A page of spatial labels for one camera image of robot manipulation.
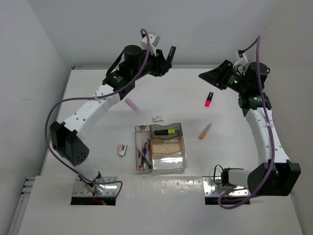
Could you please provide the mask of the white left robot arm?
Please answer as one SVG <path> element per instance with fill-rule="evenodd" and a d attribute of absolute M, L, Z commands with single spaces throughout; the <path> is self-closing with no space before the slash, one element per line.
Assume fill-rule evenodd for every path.
<path fill-rule="evenodd" d="M 107 70 L 94 96 L 63 122 L 55 121 L 50 125 L 53 149 L 86 183 L 93 184 L 101 177 L 88 159 L 89 148 L 83 142 L 88 131 L 135 87 L 136 80 L 148 74 L 161 77 L 167 73 L 172 67 L 175 51 L 176 47 L 171 47 L 165 58 L 160 49 L 153 51 L 136 45 L 126 46 Z"/>

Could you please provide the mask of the blue gel pen clear cap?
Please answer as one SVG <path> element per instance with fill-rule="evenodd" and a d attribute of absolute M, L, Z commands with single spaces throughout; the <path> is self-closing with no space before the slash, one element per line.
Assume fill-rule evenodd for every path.
<path fill-rule="evenodd" d="M 141 156 L 142 156 L 142 158 L 143 158 L 143 161 L 144 161 L 144 162 L 146 163 L 146 165 L 148 166 L 148 168 L 151 169 L 152 167 L 151 167 L 149 161 L 147 160 L 147 158 L 144 157 L 142 150 L 141 150 Z"/>

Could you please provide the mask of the yellow black highlighter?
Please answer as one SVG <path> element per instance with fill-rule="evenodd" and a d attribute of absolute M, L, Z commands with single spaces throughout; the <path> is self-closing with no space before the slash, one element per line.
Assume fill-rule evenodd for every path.
<path fill-rule="evenodd" d="M 173 135 L 175 134 L 174 129 L 163 129 L 163 130 L 156 130 L 154 131 L 154 134 L 156 136 L 161 136 L 161 135 Z"/>

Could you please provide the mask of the purple black highlighter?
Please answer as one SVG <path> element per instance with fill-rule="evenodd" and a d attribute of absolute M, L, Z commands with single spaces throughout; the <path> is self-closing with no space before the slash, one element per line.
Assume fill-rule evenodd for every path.
<path fill-rule="evenodd" d="M 174 58 L 174 55 L 175 55 L 175 52 L 176 52 L 176 49 L 177 49 L 177 48 L 174 47 L 174 46 L 172 46 L 172 47 L 170 48 L 169 53 L 168 53 L 168 56 L 167 56 L 167 59 L 166 59 L 166 61 L 167 61 L 168 64 L 171 64 L 171 63 L 172 63 L 173 58 Z"/>

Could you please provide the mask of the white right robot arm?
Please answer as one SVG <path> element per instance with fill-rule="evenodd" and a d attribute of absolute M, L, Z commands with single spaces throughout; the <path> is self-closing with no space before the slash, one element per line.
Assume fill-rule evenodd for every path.
<path fill-rule="evenodd" d="M 258 153 L 259 165 L 253 171 L 225 168 L 223 187 L 242 186 L 258 196 L 287 196 L 300 176 L 301 168 L 285 153 L 272 120 L 268 96 L 260 93 L 270 68 L 251 62 L 240 74 L 225 60 L 217 68 L 201 73 L 199 78 L 220 90 L 230 88 L 238 93 L 238 104 L 250 125 Z"/>

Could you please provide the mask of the red ballpoint pen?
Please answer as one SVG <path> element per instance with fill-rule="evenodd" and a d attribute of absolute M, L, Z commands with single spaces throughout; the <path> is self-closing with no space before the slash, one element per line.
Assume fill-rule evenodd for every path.
<path fill-rule="evenodd" d="M 150 139 L 147 139 L 147 142 L 146 142 L 146 153 L 151 157 L 151 141 L 150 141 Z"/>

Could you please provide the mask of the red gel pen clear cap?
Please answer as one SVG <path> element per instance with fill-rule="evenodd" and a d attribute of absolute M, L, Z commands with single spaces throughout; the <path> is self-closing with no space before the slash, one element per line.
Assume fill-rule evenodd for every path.
<path fill-rule="evenodd" d="M 141 155 L 141 168 L 143 169 L 145 166 L 145 160 L 144 160 L 144 147 L 142 147 L 141 151 L 140 151 L 140 155 Z"/>

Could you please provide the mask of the blue ballpoint pen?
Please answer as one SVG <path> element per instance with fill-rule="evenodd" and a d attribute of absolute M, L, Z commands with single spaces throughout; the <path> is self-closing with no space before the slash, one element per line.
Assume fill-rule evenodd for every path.
<path fill-rule="evenodd" d="M 144 147 L 142 148 L 142 151 L 143 151 L 143 155 L 144 155 L 144 157 L 146 157 L 147 150 L 148 150 L 148 143 L 147 143 L 147 142 L 145 142 L 145 143 L 144 143 Z"/>

